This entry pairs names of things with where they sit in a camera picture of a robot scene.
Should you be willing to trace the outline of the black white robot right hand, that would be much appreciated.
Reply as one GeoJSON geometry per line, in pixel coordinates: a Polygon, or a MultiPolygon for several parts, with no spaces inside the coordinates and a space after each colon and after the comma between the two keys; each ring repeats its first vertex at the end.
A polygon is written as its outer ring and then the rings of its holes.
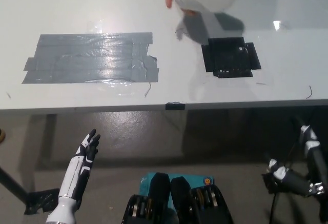
{"type": "Polygon", "coordinates": [[[270,194],[291,192],[309,197],[327,195],[327,165],[321,143],[309,125],[300,127],[299,143],[307,161],[307,177],[271,158],[262,178],[270,194]]]}

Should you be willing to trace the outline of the person's bare hand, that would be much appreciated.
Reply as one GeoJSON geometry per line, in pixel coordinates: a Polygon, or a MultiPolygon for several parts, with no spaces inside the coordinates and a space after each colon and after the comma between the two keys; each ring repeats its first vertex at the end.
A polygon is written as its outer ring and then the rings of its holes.
{"type": "MultiPolygon", "coordinates": [[[[174,0],[165,0],[166,7],[169,8],[169,9],[171,9],[171,8],[172,8],[172,5],[173,5],[173,1],[174,1],[174,0]]],[[[198,13],[197,11],[186,10],[186,9],[183,9],[183,8],[180,8],[180,10],[181,10],[185,15],[189,15],[189,16],[196,15],[196,14],[198,13]]]]}

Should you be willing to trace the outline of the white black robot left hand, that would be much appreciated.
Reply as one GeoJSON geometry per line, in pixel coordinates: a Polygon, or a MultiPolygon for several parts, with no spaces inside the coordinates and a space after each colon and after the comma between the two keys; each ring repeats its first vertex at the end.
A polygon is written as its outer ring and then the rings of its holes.
{"type": "Polygon", "coordinates": [[[79,145],[67,167],[58,194],[58,204],[48,216],[46,223],[76,223],[75,213],[82,202],[98,152],[99,139],[100,135],[93,129],[79,145]]]}

